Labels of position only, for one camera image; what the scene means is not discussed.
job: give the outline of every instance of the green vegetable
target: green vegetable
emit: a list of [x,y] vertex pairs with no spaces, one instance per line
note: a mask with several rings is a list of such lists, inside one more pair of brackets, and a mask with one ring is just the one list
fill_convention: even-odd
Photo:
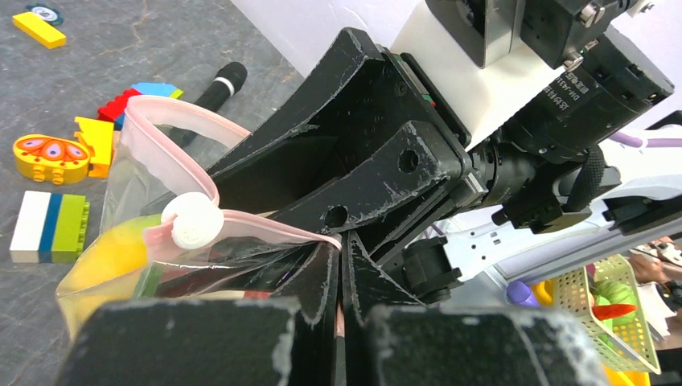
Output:
[[[597,295],[604,297],[609,301],[609,304],[631,304],[637,306],[637,296],[635,291],[627,284],[616,280],[601,280],[594,283]],[[631,323],[635,320],[637,314],[635,311],[611,319],[614,326],[622,326]]]
[[[594,297],[594,305],[595,306],[608,306],[610,305],[611,302],[609,302],[609,299],[604,298],[603,296],[595,296]],[[603,320],[602,324],[609,330],[612,331],[614,330],[614,320],[613,319],[607,319]],[[604,342],[608,347],[614,348],[614,343],[611,342],[611,339],[609,339],[609,335],[599,335],[598,336],[599,340]]]

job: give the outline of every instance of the screw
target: screw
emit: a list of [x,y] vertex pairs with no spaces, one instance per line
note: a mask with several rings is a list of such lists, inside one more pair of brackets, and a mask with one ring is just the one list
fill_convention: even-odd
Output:
[[580,67],[583,60],[585,60],[585,58],[583,58],[582,55],[578,54],[577,52],[571,52],[564,59],[564,68],[567,72],[572,72],[576,68]]
[[604,16],[606,9],[591,2],[580,11],[580,21],[585,28],[590,28]]
[[405,82],[399,82],[396,84],[396,96],[402,97],[407,94],[407,84]]

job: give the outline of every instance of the lego brick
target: lego brick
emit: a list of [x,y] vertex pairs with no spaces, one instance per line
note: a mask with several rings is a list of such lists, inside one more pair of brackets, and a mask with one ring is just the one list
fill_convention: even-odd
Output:
[[[60,151],[50,158],[38,156],[46,150],[46,146],[56,145]],[[38,133],[28,134],[14,142],[12,153],[17,171],[37,183],[78,183],[88,176],[90,154],[86,147],[75,141]]]
[[123,110],[128,105],[128,99],[137,95],[142,95],[142,93],[134,88],[125,90],[121,95],[114,98],[113,101],[97,110],[99,113],[97,119],[114,123],[123,114]]
[[45,215],[45,223],[43,224],[43,234],[40,237],[40,244],[38,246],[38,259],[41,263],[52,262],[52,241],[55,239],[57,217],[60,214],[61,204],[62,195],[52,193],[50,196],[50,203],[47,205],[47,214]]
[[51,196],[52,194],[44,191],[24,192],[10,243],[10,255],[13,262],[39,262],[38,249]]
[[180,97],[181,97],[184,93],[185,93],[185,92],[184,92],[183,90],[181,90],[181,89],[178,88],[177,90],[173,91],[172,94],[170,94],[168,97],[169,97],[169,98],[173,98],[173,99],[180,99]]
[[88,176],[108,178],[113,157],[113,124],[83,117],[76,117],[74,121],[80,129],[74,135],[90,152],[91,170]]
[[90,203],[82,195],[64,195],[60,208],[55,240],[52,243],[52,260],[71,260],[83,252],[83,238],[88,225]]
[[90,215],[90,203],[85,201],[82,207],[79,207],[82,196],[71,196],[75,201],[73,209],[65,208],[65,213],[75,211],[80,213],[78,216],[67,214],[62,223],[57,222],[57,231],[55,232],[55,239],[59,243],[52,244],[52,262],[53,263],[73,263],[78,259],[83,252],[85,243],[85,231],[88,228],[88,218]]
[[121,129],[123,129],[123,120],[124,119],[125,119],[125,114],[121,114],[120,117],[116,118],[116,121],[113,122],[115,130],[121,131]]
[[66,44],[66,36],[42,20],[33,12],[24,12],[12,17],[14,25],[48,49]]
[[133,89],[138,90],[144,95],[156,95],[159,97],[170,97],[178,90],[173,84],[168,83],[136,83]]

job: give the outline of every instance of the screw hole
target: screw hole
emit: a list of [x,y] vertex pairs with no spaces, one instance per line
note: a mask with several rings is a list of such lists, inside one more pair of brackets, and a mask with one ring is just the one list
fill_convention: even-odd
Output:
[[324,224],[329,228],[338,228],[348,220],[348,210],[345,207],[333,207],[324,215]]
[[404,96],[407,93],[407,84],[405,82],[400,82],[396,84],[396,95],[399,97]]
[[419,166],[419,156],[414,150],[403,150],[398,160],[398,169],[403,173],[412,173]]

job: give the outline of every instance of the blue lego brick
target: blue lego brick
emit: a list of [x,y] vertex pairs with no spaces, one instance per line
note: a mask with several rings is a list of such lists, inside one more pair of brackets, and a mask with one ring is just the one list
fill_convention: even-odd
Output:
[[60,215],[62,195],[52,193],[50,203],[47,205],[47,215],[43,226],[43,234],[40,236],[38,246],[38,260],[41,263],[52,263],[52,241],[55,239],[57,218]]
[[170,97],[177,87],[168,83],[136,83],[133,88],[143,95]]
[[125,114],[121,114],[120,117],[116,118],[116,121],[113,122],[113,129],[121,131],[123,129],[123,119],[125,118]]

